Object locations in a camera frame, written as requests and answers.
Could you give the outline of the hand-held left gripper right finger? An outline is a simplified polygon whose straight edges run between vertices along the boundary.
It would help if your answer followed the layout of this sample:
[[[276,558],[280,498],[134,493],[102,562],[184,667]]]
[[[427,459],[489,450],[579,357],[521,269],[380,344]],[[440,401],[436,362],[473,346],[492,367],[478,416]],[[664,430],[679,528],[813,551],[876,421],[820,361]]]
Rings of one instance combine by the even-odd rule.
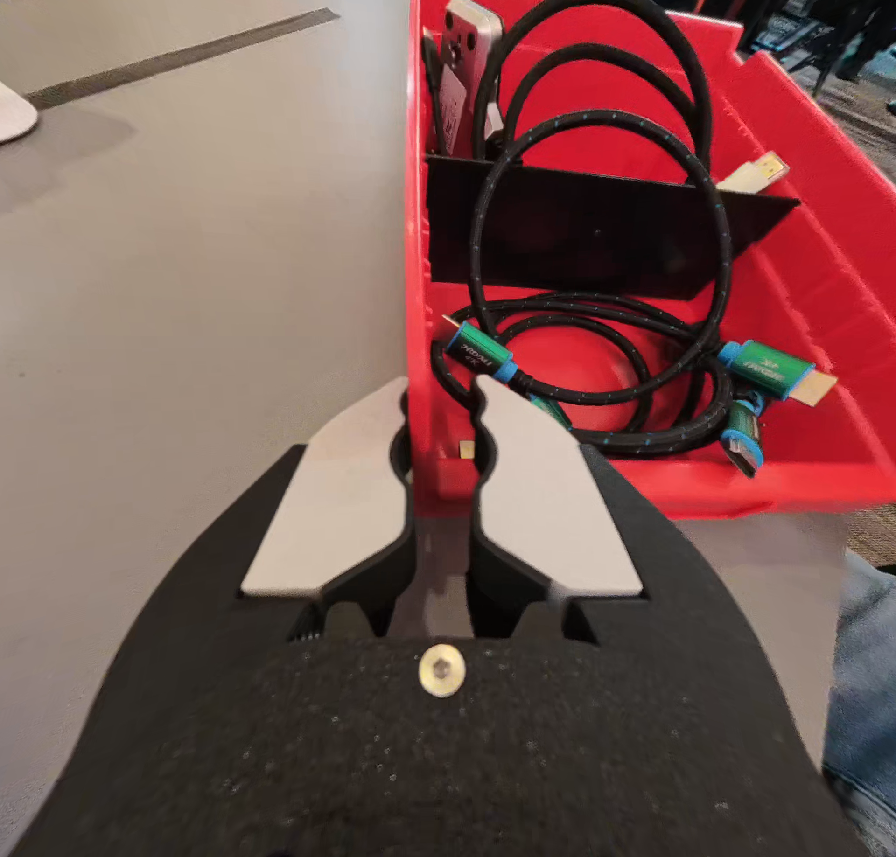
[[[493,378],[473,381],[478,480],[467,601],[474,631],[513,631],[531,605],[638,599],[636,570],[581,445]]]

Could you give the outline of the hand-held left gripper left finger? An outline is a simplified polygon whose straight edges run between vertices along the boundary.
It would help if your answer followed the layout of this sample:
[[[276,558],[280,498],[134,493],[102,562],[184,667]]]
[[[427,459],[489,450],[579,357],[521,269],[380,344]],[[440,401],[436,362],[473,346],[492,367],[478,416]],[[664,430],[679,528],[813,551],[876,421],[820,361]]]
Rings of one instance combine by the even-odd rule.
[[[324,618],[356,605],[387,631],[416,569],[407,378],[348,406],[309,439],[241,582]]]

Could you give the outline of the red plastic bin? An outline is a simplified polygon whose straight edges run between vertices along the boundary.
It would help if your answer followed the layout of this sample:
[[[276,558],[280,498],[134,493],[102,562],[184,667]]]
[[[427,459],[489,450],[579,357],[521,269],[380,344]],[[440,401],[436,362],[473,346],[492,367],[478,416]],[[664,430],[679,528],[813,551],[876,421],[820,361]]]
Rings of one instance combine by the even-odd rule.
[[[542,0],[474,1],[510,28]],[[441,36],[448,2],[410,0],[409,426],[417,509],[431,516],[464,514],[477,479],[461,450],[474,439],[469,412],[446,394],[430,364],[431,342],[451,330],[442,316],[469,304],[467,286],[433,280],[429,258],[427,157],[436,155],[420,44],[424,29]],[[801,202],[734,258],[721,340],[764,343],[814,363],[838,383],[816,407],[796,401],[770,407],[760,421],[765,462],[753,479],[718,444],[667,459],[615,460],[615,466],[673,517],[846,512],[893,502],[894,185],[774,60],[738,58],[739,25],[670,17],[708,80],[713,180],[770,151],[789,171],[760,194]],[[605,128],[559,134],[518,164],[675,184],[686,177],[658,147]],[[712,284],[691,300],[633,297],[695,325],[710,309]]]

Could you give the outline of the thick black cable silver plug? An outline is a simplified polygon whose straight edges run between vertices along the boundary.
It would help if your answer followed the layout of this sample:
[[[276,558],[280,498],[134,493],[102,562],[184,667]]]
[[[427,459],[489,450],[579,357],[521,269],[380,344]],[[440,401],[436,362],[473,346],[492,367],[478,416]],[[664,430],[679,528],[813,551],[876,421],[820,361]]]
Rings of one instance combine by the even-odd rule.
[[[517,120],[528,95],[535,85],[552,70],[580,60],[593,60],[633,73],[653,86],[666,98],[686,124],[696,157],[710,168],[713,120],[709,85],[697,54],[673,19],[654,0],[543,0],[525,13],[489,50],[486,65],[479,79],[471,117],[470,145],[473,157],[483,158],[486,144],[492,137],[487,128],[489,112],[499,110],[492,98],[511,52],[542,23],[572,9],[612,7],[628,12],[645,23],[671,50],[685,74],[690,94],[687,95],[658,67],[644,58],[632,55],[613,45],[580,43],[555,50],[542,58],[521,81],[513,94],[507,115],[497,117],[503,127],[497,132],[499,143],[508,146],[514,140]]]

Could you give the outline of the black bin divider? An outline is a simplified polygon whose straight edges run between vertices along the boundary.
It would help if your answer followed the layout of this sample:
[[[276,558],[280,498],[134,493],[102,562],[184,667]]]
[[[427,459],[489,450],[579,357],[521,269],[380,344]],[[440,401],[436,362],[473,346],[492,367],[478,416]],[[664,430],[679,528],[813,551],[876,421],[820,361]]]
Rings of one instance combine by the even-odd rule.
[[[476,199],[493,164],[427,157],[433,280],[466,286]],[[733,257],[799,199],[722,193]],[[498,185],[483,236],[487,286],[691,300],[718,269],[706,203],[690,185],[516,166]]]

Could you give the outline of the silver stand base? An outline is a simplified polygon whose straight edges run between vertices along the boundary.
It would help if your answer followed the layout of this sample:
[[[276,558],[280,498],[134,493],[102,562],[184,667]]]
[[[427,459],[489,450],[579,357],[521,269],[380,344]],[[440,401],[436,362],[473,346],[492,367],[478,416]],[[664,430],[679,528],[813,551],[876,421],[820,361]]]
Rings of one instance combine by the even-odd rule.
[[[34,131],[39,124],[39,111],[3,82],[0,93],[0,142],[1,145],[6,145]]]

